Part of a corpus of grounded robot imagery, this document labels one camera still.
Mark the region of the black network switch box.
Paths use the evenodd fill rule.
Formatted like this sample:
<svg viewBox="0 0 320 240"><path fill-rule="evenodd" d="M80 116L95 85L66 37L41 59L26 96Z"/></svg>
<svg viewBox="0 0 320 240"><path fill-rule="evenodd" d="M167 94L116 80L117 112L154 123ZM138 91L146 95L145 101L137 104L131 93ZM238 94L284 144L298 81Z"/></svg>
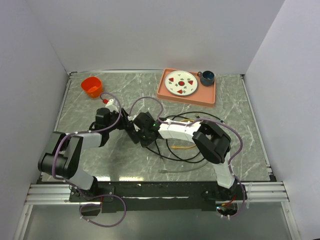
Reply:
<svg viewBox="0 0 320 240"><path fill-rule="evenodd" d="M143 131L141 129L136 130L133 127L127 131L127 134L134 144L138 144L143 140Z"/></svg>

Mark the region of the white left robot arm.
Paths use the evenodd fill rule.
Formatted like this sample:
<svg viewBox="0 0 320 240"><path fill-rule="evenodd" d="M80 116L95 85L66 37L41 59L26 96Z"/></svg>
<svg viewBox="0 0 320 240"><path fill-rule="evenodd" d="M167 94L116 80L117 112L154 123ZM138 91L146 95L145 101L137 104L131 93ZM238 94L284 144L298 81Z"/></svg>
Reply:
<svg viewBox="0 0 320 240"><path fill-rule="evenodd" d="M129 130L131 126L128 113L123 108L114 111L109 107L99 108L88 131L54 131L51 134L38 161L38 170L55 179L65 180L78 188L87 201L94 201L101 191L97 178L79 166L82 151L103 147L110 138L110 132Z"/></svg>

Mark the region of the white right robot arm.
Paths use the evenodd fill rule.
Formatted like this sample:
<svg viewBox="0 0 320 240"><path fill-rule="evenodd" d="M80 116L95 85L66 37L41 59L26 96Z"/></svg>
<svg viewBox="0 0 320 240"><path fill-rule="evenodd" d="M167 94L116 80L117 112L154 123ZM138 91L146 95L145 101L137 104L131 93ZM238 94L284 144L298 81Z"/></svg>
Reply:
<svg viewBox="0 0 320 240"><path fill-rule="evenodd" d="M155 120L148 112L132 119L141 145L149 146L156 139L175 139L195 144L205 160L213 164L218 193L223 199L236 194L237 181L231 171L231 138L220 128L221 123L202 118L196 121Z"/></svg>

